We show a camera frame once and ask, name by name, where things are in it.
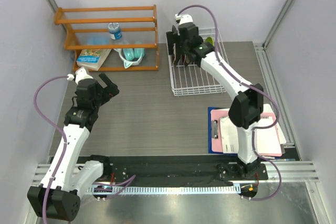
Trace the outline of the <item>white wire dish rack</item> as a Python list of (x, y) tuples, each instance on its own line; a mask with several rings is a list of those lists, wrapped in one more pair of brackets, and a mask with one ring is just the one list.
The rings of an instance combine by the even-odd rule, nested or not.
[(168, 55), (171, 90), (177, 97), (183, 95), (224, 93), (226, 90), (213, 76), (197, 64), (175, 66), (173, 55)]

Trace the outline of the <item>large brown rimmed cream plate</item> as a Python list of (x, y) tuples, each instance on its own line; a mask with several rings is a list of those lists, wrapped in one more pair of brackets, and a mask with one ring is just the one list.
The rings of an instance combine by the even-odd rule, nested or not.
[(175, 66), (183, 66), (185, 62), (185, 55), (181, 53), (180, 48), (175, 48)]

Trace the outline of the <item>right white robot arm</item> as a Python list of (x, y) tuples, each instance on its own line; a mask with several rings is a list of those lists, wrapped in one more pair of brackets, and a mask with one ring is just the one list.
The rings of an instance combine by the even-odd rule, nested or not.
[(253, 147), (253, 129), (263, 112), (263, 87), (258, 83), (248, 84), (235, 72), (219, 55), (216, 44), (203, 40), (193, 22), (173, 26), (166, 32), (166, 42), (169, 54), (176, 59), (185, 56), (189, 62), (214, 77), (229, 94), (232, 104), (228, 117), (236, 126), (239, 144), (237, 173), (242, 179), (250, 179), (261, 160)]

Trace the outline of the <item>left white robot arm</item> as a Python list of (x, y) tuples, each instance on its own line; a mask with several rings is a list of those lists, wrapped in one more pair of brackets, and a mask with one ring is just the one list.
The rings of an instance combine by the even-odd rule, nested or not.
[(106, 84), (80, 69), (65, 78), (74, 80), (77, 88), (72, 106), (65, 115), (64, 126), (59, 127), (36, 105), (38, 114), (61, 134), (61, 140), (52, 163), (39, 186), (30, 186), (27, 198), (44, 223), (48, 219), (71, 222), (78, 214), (86, 190), (98, 179), (107, 181), (112, 174), (108, 157), (91, 155), (77, 175), (73, 174), (83, 144), (88, 139), (102, 105), (119, 94), (118, 86), (105, 73), (99, 74)]

